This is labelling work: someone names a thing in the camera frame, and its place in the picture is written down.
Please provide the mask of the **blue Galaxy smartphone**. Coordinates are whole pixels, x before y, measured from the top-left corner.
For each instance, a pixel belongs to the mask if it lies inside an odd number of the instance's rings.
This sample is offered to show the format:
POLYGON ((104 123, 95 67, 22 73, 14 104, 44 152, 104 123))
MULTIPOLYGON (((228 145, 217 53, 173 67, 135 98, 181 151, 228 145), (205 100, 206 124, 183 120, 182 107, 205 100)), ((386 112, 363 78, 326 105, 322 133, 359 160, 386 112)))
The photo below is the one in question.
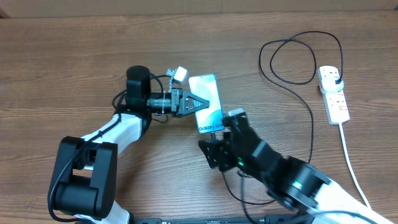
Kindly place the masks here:
POLYGON ((215 74, 199 75, 188 79, 190 92, 205 101, 205 107, 195 112, 200 134, 224 130, 223 110, 215 74))

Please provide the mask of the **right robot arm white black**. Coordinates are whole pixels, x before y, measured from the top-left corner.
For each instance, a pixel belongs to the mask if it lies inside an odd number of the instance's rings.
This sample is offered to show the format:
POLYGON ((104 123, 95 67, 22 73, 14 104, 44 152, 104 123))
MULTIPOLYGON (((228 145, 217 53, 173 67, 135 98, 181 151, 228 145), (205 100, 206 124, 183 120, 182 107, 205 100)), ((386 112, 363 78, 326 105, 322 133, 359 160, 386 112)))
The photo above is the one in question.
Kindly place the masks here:
POLYGON ((229 129, 222 139, 198 143, 209 166, 221 172, 237 167, 264 184, 276 202, 298 212, 287 223, 389 223, 310 163, 273 150, 244 111, 234 110, 222 122, 229 129))

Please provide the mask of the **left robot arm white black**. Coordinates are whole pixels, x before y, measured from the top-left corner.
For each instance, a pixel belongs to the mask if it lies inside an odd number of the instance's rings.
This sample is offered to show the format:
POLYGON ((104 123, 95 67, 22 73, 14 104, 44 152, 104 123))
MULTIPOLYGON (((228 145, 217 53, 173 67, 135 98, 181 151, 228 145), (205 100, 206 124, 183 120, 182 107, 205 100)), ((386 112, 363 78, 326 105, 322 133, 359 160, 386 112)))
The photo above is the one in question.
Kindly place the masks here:
POLYGON ((142 65, 126 71, 126 89, 113 101, 111 120, 80 138, 59 144, 47 196, 49 214, 57 222, 134 223, 131 212, 116 201, 118 156, 149 129, 153 114, 179 118, 210 103, 181 88, 152 92, 159 77, 142 65))

